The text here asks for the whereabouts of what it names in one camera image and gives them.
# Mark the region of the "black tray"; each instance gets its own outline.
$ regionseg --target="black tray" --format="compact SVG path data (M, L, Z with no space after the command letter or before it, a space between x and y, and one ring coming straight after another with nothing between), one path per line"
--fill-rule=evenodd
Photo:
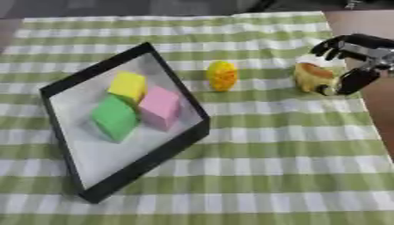
M162 132L140 123L122 143L108 141L88 114L116 70L147 77L181 96L179 120ZM133 182L209 133L209 116L150 43L143 43L42 89L55 136L77 193L90 203Z

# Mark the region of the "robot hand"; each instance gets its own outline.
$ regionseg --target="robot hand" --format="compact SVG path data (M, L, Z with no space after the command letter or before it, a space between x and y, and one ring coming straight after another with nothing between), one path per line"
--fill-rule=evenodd
M334 58L352 58L364 62L339 77L334 94L349 95L359 91L379 78L379 71L394 71L394 40L382 39L365 34L342 35L314 46L310 51L330 61ZM317 91L326 94L325 85L317 87Z

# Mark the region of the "yellow ball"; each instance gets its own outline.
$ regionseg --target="yellow ball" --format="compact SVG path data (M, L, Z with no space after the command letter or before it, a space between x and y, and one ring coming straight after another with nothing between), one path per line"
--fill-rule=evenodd
M215 91L227 91L237 81L237 68L230 62L212 62L207 70L207 79Z

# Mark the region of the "tablecloth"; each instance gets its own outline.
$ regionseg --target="tablecloth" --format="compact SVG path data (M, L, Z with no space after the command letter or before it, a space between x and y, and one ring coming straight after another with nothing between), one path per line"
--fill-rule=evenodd
M0 224L392 224L393 167L360 95L306 94L292 78L330 37L321 12L25 19L0 57ZM144 41L201 101L210 135L90 205L38 89ZM214 60L239 68L231 91L208 88Z

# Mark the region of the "white stripe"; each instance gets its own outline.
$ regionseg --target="white stripe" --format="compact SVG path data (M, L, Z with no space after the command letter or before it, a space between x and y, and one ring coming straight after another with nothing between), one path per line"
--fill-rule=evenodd
M185 42L185 43L155 43L160 53L173 52L210 52L216 50L287 50L298 47L309 47L320 43L321 39L308 38L292 40L247 40L244 42ZM115 54L126 51L136 45L56 45L56 46L9 46L3 54Z
M212 61L168 61L174 70L203 70L206 69ZM239 69L288 69L296 63L295 58L283 59L244 59L229 60L233 62ZM21 63L0 63L0 74L9 73L52 73L61 72L59 68L64 68L62 72L74 73L78 70L87 68L96 62L21 62ZM319 64L321 67L342 66L341 61L329 61Z
M0 104L0 116L14 116L37 118L45 117L44 108L41 105L9 105Z
M130 28L101 28L101 29L59 29L35 30L21 29L15 33L15 38L71 38L71 37L130 37L130 35L184 35L184 34L234 34L239 32L320 32L329 31L327 23L311 24L278 24L278 25L253 25L247 23L234 23L218 26L143 26Z
M322 99L301 100L289 98L275 102L234 102L234 103L204 103L204 109L210 116L277 113L363 113L366 108L360 99ZM15 117L46 117L41 105L9 105L0 104L0 116Z
M367 111L360 99L301 100L289 98L275 102L204 103L203 107L210 116L271 115L276 113L362 113Z
M51 130L0 130L0 143L2 145L52 143L55 140Z
M198 164L204 170L194 171L193 168ZM221 170L223 165L233 170ZM289 174L374 174L388 172L394 172L394 167L387 156L296 156L234 158L231 160L227 158L173 159L146 173L144 177L283 176ZM66 176L66 168L63 160L0 159L0 176L59 177Z
M0 143L48 143L52 142L51 130L0 130ZM211 129L210 135L201 143L248 143L248 142L318 142L380 139L374 126L345 125L341 127L268 127L243 128L232 127Z
M45 83L0 83L0 94L38 94Z
M232 18L291 18L296 16L323 16L321 11L295 11L295 12L265 12L244 13L230 16ZM67 18L25 18L25 23L75 22L75 21L125 21L125 20L204 20L215 18L230 18L227 16L200 16L200 17L160 17L160 16L129 16L129 17L67 17Z
M71 208L89 208L85 214L157 214L155 210L159 199L167 200L169 207L173 200L189 200L188 211L184 208L173 207L160 214L212 214L209 209L215 209L217 214L240 213L314 213L314 212L360 212L376 210L394 210L393 191L371 192L303 192L303 193L248 193L241 203L238 193L223 194L149 194L149 195L114 195L99 205L91 205L81 200L73 200L61 195L42 194L0 194L4 214L70 214ZM233 202L234 207L226 207L223 202ZM319 207L313 207L319 200ZM135 208L125 207L124 202L138 202ZM269 204L273 207L258 207L259 204Z

